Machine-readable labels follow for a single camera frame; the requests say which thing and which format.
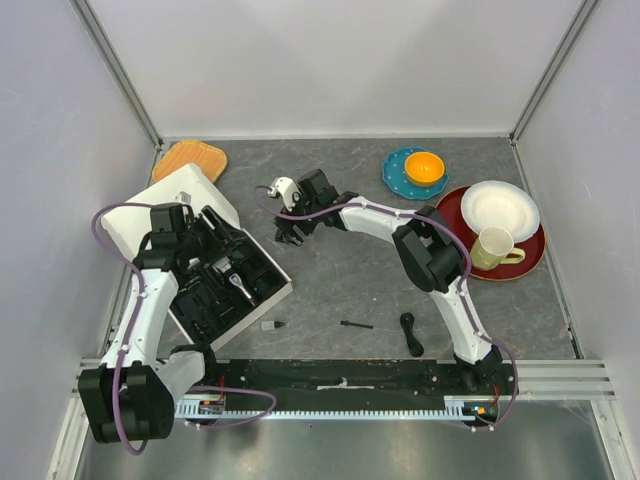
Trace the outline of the white clipper kit box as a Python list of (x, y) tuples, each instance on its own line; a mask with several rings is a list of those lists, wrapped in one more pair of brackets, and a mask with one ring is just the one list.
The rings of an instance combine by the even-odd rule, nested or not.
[(100, 224), (127, 260), (142, 248), (160, 248), (155, 261), (169, 260), (178, 281), (169, 315), (192, 343), (221, 348), (292, 291), (290, 277), (193, 163)]

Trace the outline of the black cleaning brush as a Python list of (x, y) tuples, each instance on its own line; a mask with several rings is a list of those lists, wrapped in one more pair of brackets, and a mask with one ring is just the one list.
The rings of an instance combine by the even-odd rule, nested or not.
[(340, 325), (345, 327), (361, 328), (361, 329), (368, 329), (368, 330), (372, 330), (374, 328), (373, 325), (351, 322), (347, 320), (340, 321)]

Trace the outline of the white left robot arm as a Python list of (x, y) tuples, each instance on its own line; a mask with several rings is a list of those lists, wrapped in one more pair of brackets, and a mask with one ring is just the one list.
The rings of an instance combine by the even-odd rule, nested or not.
[(144, 204), (150, 230), (137, 255), (125, 259), (133, 273), (124, 316), (98, 366), (84, 370), (78, 391), (94, 439), (121, 443), (139, 455), (150, 440), (169, 436), (177, 402), (193, 388), (208, 393), (219, 382), (207, 344), (181, 346), (158, 357), (161, 331), (180, 286), (195, 261), (217, 261), (241, 241), (242, 231), (206, 206)]

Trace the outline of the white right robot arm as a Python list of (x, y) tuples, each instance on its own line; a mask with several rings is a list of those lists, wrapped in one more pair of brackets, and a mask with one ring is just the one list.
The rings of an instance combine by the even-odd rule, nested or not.
[(444, 320), (460, 386), (477, 394), (493, 383), (502, 356), (484, 331), (470, 298), (471, 258), (435, 208), (393, 209), (354, 192), (340, 194), (319, 169), (297, 181), (278, 177), (266, 192), (283, 202), (275, 215), (279, 242), (300, 245), (323, 224), (394, 245), (407, 277), (430, 295)]

